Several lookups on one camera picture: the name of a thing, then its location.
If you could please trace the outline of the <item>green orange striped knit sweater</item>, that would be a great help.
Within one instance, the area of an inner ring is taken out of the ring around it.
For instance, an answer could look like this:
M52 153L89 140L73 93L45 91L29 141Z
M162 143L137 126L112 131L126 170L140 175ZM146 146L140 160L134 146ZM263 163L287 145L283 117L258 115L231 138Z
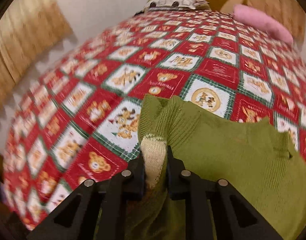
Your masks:
M184 201L172 201L164 186L167 150L203 179L228 180L283 239L306 226L306 162L288 132L268 119L238 123L220 118L178 96L147 94L138 138L146 193L128 205L126 239L184 239Z

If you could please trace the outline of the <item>red teddy bear patchwork bedspread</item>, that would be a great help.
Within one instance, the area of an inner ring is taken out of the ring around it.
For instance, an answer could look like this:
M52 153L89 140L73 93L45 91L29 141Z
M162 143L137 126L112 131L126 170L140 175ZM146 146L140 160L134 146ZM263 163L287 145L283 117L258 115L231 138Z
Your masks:
M268 117L306 160L306 64L295 49L223 12L147 12L65 55L21 99L4 181L28 229L85 179L109 179L137 157L147 93L233 121Z

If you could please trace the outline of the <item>beige side curtain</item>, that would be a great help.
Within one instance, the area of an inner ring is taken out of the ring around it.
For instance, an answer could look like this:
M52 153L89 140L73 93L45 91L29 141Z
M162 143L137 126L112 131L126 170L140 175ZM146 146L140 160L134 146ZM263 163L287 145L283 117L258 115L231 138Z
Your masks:
M73 33L57 0L13 0L0 18L0 111L27 68Z

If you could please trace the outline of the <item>pink pillow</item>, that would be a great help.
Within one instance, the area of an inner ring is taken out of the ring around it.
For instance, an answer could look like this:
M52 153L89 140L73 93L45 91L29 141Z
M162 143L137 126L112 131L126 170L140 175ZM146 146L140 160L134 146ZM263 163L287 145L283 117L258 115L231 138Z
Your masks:
M236 4L233 7L233 19L267 33L272 38L293 46L293 36L288 29L274 18L255 8Z

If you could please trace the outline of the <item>grey white patterned pillow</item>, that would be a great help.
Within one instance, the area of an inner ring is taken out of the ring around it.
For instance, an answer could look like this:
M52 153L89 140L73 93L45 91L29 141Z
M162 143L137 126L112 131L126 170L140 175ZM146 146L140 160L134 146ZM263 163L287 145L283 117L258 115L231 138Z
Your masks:
M150 0L144 10L210 10L206 0Z

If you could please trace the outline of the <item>beige patterned window curtain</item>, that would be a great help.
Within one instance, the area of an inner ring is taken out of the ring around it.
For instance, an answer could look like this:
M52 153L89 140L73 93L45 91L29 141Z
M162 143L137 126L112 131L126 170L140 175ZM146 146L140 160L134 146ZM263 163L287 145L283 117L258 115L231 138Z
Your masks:
M288 29L296 42L303 44L306 14L296 0L247 0L247 5L263 11Z

